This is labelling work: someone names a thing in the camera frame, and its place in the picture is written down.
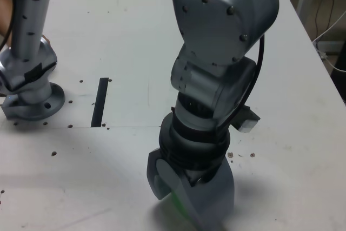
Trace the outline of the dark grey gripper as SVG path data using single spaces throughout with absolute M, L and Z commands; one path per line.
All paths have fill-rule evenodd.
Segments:
M 217 172 L 216 168 L 186 169 L 184 174 L 161 158 L 159 148 L 149 153 L 147 179 L 153 194 L 163 199 L 155 209 L 162 228 L 222 229 L 234 208 L 234 178 L 227 159 L 223 159 Z

